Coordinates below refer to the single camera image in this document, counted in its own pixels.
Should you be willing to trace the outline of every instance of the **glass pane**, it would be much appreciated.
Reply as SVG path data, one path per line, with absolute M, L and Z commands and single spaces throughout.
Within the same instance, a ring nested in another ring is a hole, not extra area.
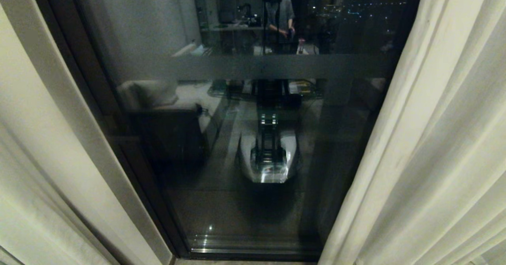
M 419 0 L 76 2 L 186 247 L 318 256 Z

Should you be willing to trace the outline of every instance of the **tiled floor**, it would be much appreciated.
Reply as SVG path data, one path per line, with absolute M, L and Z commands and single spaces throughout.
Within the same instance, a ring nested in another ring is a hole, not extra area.
M 203 261 L 203 260 L 177 260 L 176 265 L 316 265 L 304 262 L 253 262 L 253 261 Z

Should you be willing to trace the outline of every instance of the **gray shirt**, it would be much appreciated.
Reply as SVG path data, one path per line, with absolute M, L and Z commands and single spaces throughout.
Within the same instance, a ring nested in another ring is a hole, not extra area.
M 277 27 L 276 24 L 276 12 L 278 11 L 278 4 L 271 4 L 267 3 L 267 15 L 268 15 L 268 22 L 267 25 L 274 25 Z M 279 29 L 288 31 L 288 20 L 295 18 L 295 14 L 293 14 L 293 7 L 291 6 L 291 0 L 281 0 L 280 8 L 279 8 Z M 287 42 L 287 39 L 284 38 L 284 36 L 279 35 L 279 41 L 280 42 Z

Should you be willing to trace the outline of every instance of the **curtain fold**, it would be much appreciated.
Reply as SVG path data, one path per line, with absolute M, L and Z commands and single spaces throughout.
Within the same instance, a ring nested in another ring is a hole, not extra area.
M 320 264 L 467 264 L 506 228 L 506 0 L 421 0 Z

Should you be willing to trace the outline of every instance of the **person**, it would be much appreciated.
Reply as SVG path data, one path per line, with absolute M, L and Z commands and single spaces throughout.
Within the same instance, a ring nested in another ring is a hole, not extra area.
M 267 24 L 268 29 L 271 34 L 275 35 L 273 37 L 274 42 L 277 41 L 277 33 L 279 33 L 279 43 L 292 43 L 293 35 L 295 35 L 295 28 L 293 27 L 293 18 L 295 18 L 295 14 L 293 13 L 293 7 L 291 5 L 291 0 L 281 0 L 281 3 L 270 3 L 266 4 L 267 8 Z M 279 25 L 276 21 L 276 13 L 279 8 Z

